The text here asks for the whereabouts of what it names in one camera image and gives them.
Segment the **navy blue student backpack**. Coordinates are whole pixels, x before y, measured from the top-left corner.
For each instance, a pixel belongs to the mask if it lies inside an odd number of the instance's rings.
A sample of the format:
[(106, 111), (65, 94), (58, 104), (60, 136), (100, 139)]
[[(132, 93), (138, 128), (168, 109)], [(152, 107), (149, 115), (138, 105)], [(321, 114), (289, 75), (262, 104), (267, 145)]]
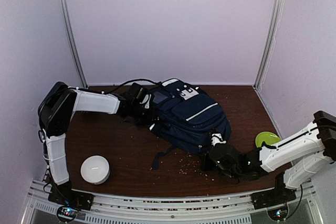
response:
[(171, 144), (165, 152), (156, 154), (153, 170), (158, 169), (161, 157), (176, 148), (203, 154), (211, 149), (213, 135), (223, 143), (229, 140), (232, 129), (223, 108), (200, 87), (169, 79), (149, 93), (154, 109), (149, 130)]

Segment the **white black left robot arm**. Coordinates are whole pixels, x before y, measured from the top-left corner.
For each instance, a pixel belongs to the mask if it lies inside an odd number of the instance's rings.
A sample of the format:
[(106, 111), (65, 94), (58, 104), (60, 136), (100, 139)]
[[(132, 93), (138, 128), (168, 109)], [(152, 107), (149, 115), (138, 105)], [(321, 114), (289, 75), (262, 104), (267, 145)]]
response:
[(154, 117), (153, 99), (154, 95), (137, 83), (123, 94), (69, 87), (63, 82), (52, 87), (38, 108), (38, 134), (58, 200), (71, 205), (76, 199), (65, 151), (66, 134), (73, 115), (78, 111), (116, 114), (132, 117), (139, 125), (147, 125)]

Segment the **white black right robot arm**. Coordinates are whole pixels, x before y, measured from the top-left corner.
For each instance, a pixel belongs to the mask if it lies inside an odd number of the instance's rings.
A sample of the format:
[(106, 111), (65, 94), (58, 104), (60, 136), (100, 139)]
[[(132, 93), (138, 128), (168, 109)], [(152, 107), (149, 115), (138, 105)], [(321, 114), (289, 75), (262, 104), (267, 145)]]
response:
[(263, 142), (247, 153), (240, 153), (214, 134), (207, 157), (223, 175), (244, 180), (258, 180), (298, 159), (295, 166), (279, 176), (280, 184), (269, 192), (271, 202), (279, 204), (290, 190), (296, 190), (326, 164), (335, 163), (335, 116), (324, 111), (313, 116), (312, 122), (292, 136), (275, 144)]

